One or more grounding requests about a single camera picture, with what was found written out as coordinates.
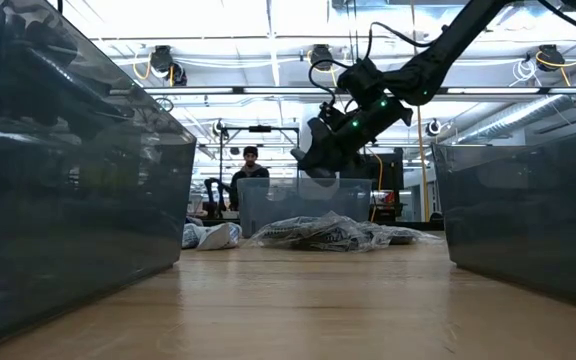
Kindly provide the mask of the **grey translucent plastic bin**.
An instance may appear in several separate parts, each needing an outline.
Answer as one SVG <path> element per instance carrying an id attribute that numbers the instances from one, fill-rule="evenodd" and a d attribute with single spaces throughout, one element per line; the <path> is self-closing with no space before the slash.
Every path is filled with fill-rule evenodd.
<path id="1" fill-rule="evenodd" d="M 368 179 L 244 178 L 237 181 L 240 226 L 251 237 L 264 225 L 329 212 L 367 221 L 372 182 Z"/>
<path id="2" fill-rule="evenodd" d="M 0 342 L 170 267 L 195 137 L 47 0 L 74 34 L 72 66 L 112 86 L 124 122 L 53 127 L 0 117 Z"/>
<path id="3" fill-rule="evenodd" d="M 576 134 L 432 152 L 451 261 L 576 305 Z"/>

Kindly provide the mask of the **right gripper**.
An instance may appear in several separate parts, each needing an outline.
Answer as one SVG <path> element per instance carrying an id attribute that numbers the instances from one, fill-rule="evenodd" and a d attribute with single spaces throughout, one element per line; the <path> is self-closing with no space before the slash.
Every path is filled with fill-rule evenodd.
<path id="1" fill-rule="evenodd" d="M 364 107 L 342 113 L 329 105 L 320 112 L 320 118 L 311 118 L 311 143 L 307 151 L 291 150 L 297 167 L 313 178 L 336 179 L 354 154 L 395 122 L 402 120 L 411 125 L 413 111 L 396 98 L 383 95 Z"/>

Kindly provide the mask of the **person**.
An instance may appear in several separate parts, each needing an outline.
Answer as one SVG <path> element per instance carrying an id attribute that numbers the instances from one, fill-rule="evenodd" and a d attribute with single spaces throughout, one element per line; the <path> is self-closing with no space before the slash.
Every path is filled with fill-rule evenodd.
<path id="1" fill-rule="evenodd" d="M 244 165 L 237 171 L 230 183 L 230 205 L 229 209 L 232 211 L 237 211 L 239 207 L 239 199 L 237 192 L 237 183 L 243 178 L 268 178 L 269 171 L 267 168 L 259 165 L 257 163 L 258 159 L 258 148 L 256 146 L 247 146 L 243 151 Z"/>

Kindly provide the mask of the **black background rig frame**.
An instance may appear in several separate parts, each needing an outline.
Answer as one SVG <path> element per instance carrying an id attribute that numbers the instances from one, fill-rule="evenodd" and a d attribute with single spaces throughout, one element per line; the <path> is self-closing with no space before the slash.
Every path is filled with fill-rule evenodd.
<path id="1" fill-rule="evenodd" d="M 279 132 L 291 145 L 293 148 L 299 147 L 301 145 L 301 135 L 300 130 L 295 127 L 282 127 L 282 126 L 270 126 L 270 125 L 251 125 L 247 127 L 229 127 L 223 124 L 223 129 L 228 132 L 233 131 L 229 140 L 233 140 L 241 131 L 249 133 L 271 133 Z M 224 138 L 219 138 L 219 180 L 223 180 L 223 162 L 224 156 L 223 151 L 226 145 Z"/>

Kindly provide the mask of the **black monitor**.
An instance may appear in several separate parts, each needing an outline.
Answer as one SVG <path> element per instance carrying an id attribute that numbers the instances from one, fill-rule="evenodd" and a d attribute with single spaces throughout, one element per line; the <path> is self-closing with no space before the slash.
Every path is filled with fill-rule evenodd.
<path id="1" fill-rule="evenodd" d="M 372 181 L 373 190 L 398 191 L 404 188 L 403 152 L 360 156 L 359 175 Z"/>

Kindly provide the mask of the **silver ventilation duct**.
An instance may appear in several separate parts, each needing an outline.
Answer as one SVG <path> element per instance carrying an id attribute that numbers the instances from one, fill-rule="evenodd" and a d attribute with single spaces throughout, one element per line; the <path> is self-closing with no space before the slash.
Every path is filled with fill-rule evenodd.
<path id="1" fill-rule="evenodd" d="M 563 112 L 576 105 L 576 84 L 572 90 L 550 90 L 541 99 L 512 105 L 448 139 L 450 144 L 465 144 L 484 138 L 494 138 Z"/>

